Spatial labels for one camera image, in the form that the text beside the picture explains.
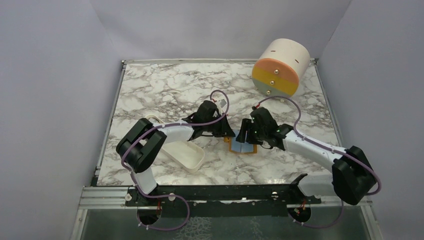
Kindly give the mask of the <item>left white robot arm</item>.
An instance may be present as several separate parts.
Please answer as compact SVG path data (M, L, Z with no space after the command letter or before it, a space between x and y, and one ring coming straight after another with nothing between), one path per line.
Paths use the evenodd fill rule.
M139 119L117 144L115 151L127 168L137 187L138 199L144 205L157 200L157 182L151 166L165 144L189 142L210 133L212 137L235 137L223 112L212 100L205 100L197 111L186 118L171 123L152 123Z

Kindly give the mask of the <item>yellow leather card holder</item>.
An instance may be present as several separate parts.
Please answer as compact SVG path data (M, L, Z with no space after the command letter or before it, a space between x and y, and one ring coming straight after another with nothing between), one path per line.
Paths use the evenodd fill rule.
M235 137L224 137L224 142L228 144L228 150L234 154L256 154L258 152L256 144L241 143L236 141Z

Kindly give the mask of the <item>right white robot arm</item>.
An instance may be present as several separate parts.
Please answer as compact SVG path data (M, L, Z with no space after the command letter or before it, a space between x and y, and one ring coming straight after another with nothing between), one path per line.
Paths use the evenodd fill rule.
M300 204L311 196L337 196L357 205L379 183L364 152L356 146L343 148L301 133L289 124L277 124L270 112L254 108L241 122L239 143L263 145L300 155L328 170L328 174L306 175L288 190L289 199Z

